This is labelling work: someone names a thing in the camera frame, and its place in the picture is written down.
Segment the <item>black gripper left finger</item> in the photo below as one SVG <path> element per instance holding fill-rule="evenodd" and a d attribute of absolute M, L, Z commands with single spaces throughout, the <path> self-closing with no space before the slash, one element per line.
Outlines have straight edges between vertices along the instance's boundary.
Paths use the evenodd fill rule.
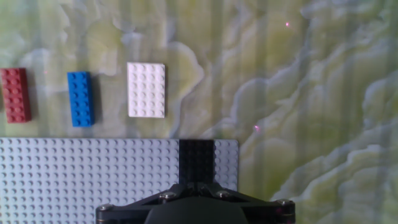
<path fill-rule="evenodd" d="M 95 210 L 95 223 L 144 223 L 153 208 L 164 205 L 167 202 L 190 197 L 195 194 L 196 189 L 197 185 L 194 183 L 173 184 L 171 188 L 165 191 L 128 205 L 116 206 L 111 203 L 102 204 Z"/>

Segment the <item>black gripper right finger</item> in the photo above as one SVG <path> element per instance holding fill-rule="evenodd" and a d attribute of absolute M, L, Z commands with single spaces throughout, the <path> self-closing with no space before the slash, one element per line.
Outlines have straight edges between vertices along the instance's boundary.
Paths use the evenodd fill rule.
<path fill-rule="evenodd" d="M 198 195 L 234 205 L 242 213 L 248 223 L 295 223 L 295 203 L 289 199 L 263 201 L 237 191 L 222 187 L 219 183 L 196 184 Z"/>

